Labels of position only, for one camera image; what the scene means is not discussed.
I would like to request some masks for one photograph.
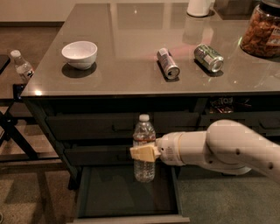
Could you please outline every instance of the jar lid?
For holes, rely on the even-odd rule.
[[[262,0],[260,8],[272,16],[280,17],[280,0]]]

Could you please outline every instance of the countertop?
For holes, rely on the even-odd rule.
[[[190,17],[187,3],[76,4],[50,45],[23,97],[275,95],[280,93],[280,58],[246,54],[239,43],[248,20]],[[86,71],[70,67],[61,50],[87,40],[98,46],[96,63]],[[207,44],[224,57],[218,73],[207,73],[193,50]],[[166,47],[180,68],[168,81],[157,63]]]

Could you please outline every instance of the jar of nuts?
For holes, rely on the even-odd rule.
[[[241,49],[261,58],[280,56],[280,0],[262,0],[255,7]]]

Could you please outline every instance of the concrete floor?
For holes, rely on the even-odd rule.
[[[59,29],[0,27],[0,53],[19,48],[36,67]],[[14,71],[12,63],[7,69]],[[11,84],[7,84],[6,89],[10,88]],[[0,99],[9,97],[9,91],[0,91],[6,93]],[[17,128],[35,151],[53,151],[38,125],[19,121]],[[12,139],[3,142],[0,157],[17,153],[22,151]],[[3,213],[3,223],[71,222],[77,192],[67,189],[68,180],[69,173],[58,159],[1,163],[0,212]],[[178,189],[182,213],[190,217],[193,224],[277,224],[280,221],[280,185],[254,171],[241,177],[224,177],[220,173],[188,166],[182,169]]]

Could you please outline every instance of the soda can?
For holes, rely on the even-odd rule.
[[[179,76],[180,69],[176,65],[172,55],[166,48],[161,48],[157,52],[157,59],[164,70],[164,75],[169,80],[174,80]]]
[[[209,45],[198,45],[194,49],[195,59],[210,73],[217,73],[221,70],[224,59]]]

